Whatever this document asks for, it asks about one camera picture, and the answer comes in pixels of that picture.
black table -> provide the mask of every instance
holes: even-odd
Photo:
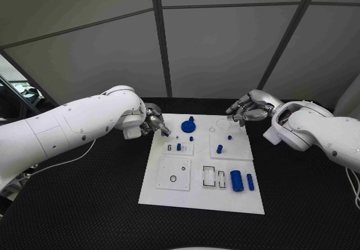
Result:
[[[164,113],[224,115],[232,100],[144,98]],[[321,149],[277,146],[247,131],[265,215],[139,205],[153,135],[113,130],[88,155],[31,178],[0,222],[0,249],[360,249],[360,211],[344,168]],[[42,163],[81,156],[90,144]]]

